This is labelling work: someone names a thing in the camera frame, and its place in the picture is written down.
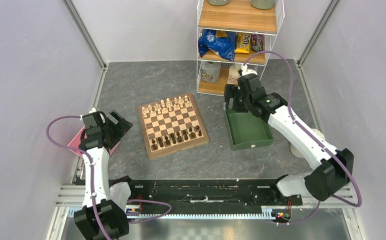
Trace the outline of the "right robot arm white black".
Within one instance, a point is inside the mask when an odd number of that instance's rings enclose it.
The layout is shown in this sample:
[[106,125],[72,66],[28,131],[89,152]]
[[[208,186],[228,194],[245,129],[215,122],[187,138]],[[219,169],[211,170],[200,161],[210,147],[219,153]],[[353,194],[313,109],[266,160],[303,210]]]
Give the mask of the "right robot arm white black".
[[227,84],[224,89],[224,108],[238,113],[251,113],[280,132],[304,156],[312,171],[307,174],[283,176],[269,191],[270,200],[283,204],[293,195],[310,194],[323,202],[347,184],[352,184],[358,200],[361,194],[353,178],[353,153],[339,150],[327,143],[308,127],[279,94],[266,93],[255,73],[243,75],[238,85]]

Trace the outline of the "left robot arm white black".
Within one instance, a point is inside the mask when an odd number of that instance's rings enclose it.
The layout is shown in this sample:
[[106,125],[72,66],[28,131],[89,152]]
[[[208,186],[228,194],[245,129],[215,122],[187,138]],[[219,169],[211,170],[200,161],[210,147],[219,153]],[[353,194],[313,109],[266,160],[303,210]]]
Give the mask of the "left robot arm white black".
[[85,194],[74,222],[87,240],[115,240],[129,233],[125,211],[111,198],[108,161],[111,149],[133,124],[114,110],[110,115],[117,122],[96,108],[81,117],[84,130],[78,147],[85,162]]

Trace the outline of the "green tray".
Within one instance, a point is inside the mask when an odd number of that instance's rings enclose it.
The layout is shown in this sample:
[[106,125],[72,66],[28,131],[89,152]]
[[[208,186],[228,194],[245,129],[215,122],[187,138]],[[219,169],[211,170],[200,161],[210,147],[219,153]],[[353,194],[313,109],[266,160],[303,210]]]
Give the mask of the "green tray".
[[266,147],[274,137],[267,123],[250,112],[225,111],[225,121],[231,149],[234,151]]

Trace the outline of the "wooden chess board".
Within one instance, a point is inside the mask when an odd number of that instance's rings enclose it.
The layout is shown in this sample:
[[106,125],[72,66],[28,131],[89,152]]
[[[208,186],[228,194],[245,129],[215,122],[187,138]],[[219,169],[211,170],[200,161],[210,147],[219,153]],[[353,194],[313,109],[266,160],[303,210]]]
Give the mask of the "wooden chess board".
[[[147,155],[150,159],[162,157],[174,152],[196,147],[209,142],[209,136],[203,124],[193,94],[186,93],[173,98],[141,105],[137,108]],[[193,128],[195,138],[191,138],[189,128]],[[184,140],[183,130],[187,131],[188,140]],[[176,132],[180,131],[183,142],[178,143]],[[174,133],[177,143],[173,144],[170,134]],[[164,147],[160,147],[157,138],[162,137]],[[151,140],[155,139],[157,149],[152,149]]]

